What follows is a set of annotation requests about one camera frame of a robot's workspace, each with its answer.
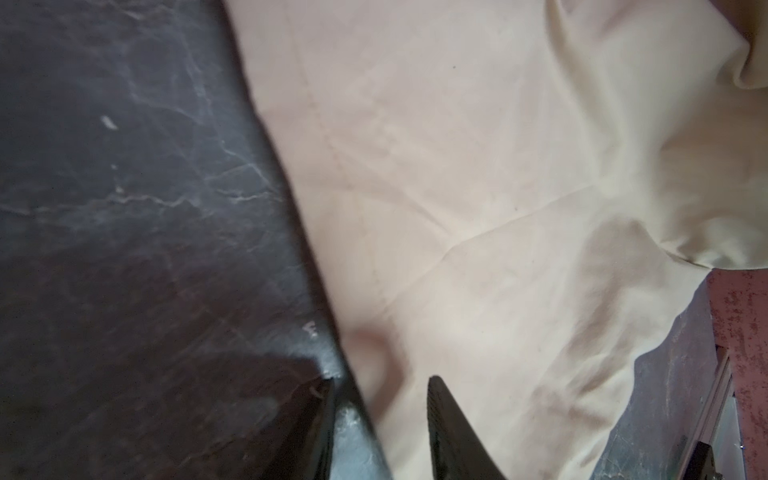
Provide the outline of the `beige drawstring shorts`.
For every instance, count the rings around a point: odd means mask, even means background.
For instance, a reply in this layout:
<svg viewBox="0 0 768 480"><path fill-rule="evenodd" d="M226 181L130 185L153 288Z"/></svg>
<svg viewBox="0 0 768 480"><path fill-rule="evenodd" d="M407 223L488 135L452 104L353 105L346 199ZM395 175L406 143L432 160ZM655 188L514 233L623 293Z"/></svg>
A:
<svg viewBox="0 0 768 480"><path fill-rule="evenodd" d="M705 276L767 264L763 1L227 11L397 479L434 375L508 478L588 478Z"/></svg>

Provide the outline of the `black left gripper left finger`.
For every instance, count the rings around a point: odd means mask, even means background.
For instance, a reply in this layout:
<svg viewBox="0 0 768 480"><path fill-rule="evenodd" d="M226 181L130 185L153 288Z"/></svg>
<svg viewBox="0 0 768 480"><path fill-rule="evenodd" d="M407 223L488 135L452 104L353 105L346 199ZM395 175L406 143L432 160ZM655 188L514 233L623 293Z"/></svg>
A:
<svg viewBox="0 0 768 480"><path fill-rule="evenodd" d="M333 379L317 379L302 388L295 421L261 479L330 478L336 416L335 382Z"/></svg>

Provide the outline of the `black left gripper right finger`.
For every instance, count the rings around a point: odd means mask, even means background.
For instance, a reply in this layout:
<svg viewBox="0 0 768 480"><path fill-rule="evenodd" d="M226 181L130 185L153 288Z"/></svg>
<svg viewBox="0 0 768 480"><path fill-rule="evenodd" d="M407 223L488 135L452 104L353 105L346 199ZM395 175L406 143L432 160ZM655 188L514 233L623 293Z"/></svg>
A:
<svg viewBox="0 0 768 480"><path fill-rule="evenodd" d="M429 379L426 402L435 480L505 480L441 377Z"/></svg>

